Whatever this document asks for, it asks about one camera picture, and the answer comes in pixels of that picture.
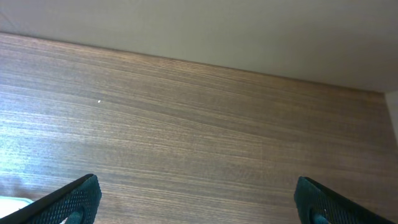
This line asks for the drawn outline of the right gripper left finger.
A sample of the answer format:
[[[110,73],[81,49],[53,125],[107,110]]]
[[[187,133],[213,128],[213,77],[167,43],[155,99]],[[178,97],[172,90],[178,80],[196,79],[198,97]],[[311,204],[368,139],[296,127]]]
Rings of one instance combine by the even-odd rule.
[[[93,224],[101,196],[97,176],[86,174],[1,218],[1,224]]]

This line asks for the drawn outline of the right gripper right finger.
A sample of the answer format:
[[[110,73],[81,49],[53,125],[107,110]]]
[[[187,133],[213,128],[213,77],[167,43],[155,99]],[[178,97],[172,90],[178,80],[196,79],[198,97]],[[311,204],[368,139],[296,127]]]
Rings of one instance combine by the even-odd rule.
[[[294,193],[302,224],[394,224],[309,177],[299,177]]]

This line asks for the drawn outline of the right clear plastic container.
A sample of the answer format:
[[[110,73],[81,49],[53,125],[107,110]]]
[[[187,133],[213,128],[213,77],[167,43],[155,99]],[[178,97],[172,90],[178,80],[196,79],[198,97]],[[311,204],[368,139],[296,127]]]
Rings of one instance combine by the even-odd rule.
[[[0,196],[0,218],[6,217],[33,202],[33,200],[28,198]]]

